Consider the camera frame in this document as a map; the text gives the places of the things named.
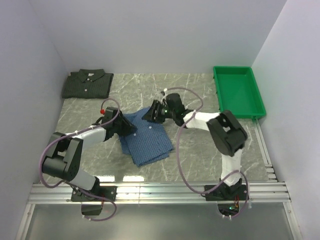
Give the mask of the blue checked long sleeve shirt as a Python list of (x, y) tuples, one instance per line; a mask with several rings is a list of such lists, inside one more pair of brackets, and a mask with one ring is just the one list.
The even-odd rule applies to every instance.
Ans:
[(174, 148), (161, 124), (142, 119), (148, 110), (146, 107), (134, 113), (126, 113), (124, 116), (136, 126), (136, 131), (119, 137), (122, 153), (130, 155), (137, 167), (169, 157)]

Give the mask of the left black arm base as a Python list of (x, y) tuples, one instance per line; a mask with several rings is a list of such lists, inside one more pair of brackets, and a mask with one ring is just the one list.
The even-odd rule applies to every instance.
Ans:
[(81, 203), (81, 214), (89, 219), (98, 217), (106, 203), (115, 203), (117, 195), (116, 186), (100, 186), (96, 192), (73, 188), (70, 201)]

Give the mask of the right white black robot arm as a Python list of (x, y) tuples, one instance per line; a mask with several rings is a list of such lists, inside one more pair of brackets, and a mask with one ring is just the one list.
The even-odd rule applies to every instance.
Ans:
[(220, 194), (226, 200), (238, 194), (242, 184), (241, 156), (248, 135), (230, 110), (215, 113), (191, 110), (183, 105), (178, 93), (171, 93), (165, 100), (154, 100), (142, 119), (159, 124), (172, 119), (179, 127), (210, 132), (222, 159)]

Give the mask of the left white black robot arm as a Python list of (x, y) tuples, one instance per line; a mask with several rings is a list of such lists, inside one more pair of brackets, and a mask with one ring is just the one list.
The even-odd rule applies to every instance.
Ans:
[(83, 190), (89, 201), (96, 201), (101, 195), (100, 180), (81, 169), (82, 152), (95, 144), (105, 142), (115, 134), (126, 137), (135, 133), (133, 125), (122, 112), (115, 107), (101, 110), (102, 116), (88, 128), (73, 133), (55, 132), (42, 153), (39, 163), (40, 181), (47, 188), (43, 174), (59, 178), (75, 188)]

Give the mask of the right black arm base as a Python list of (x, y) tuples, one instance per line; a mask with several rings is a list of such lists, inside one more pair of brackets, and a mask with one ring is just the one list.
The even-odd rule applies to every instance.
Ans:
[(238, 216), (241, 210), (240, 201), (244, 201), (245, 207), (249, 201), (248, 186), (244, 185), (240, 178), (235, 185), (228, 186), (224, 182), (210, 193), (202, 194), (207, 202), (218, 201), (217, 208), (223, 218), (232, 220)]

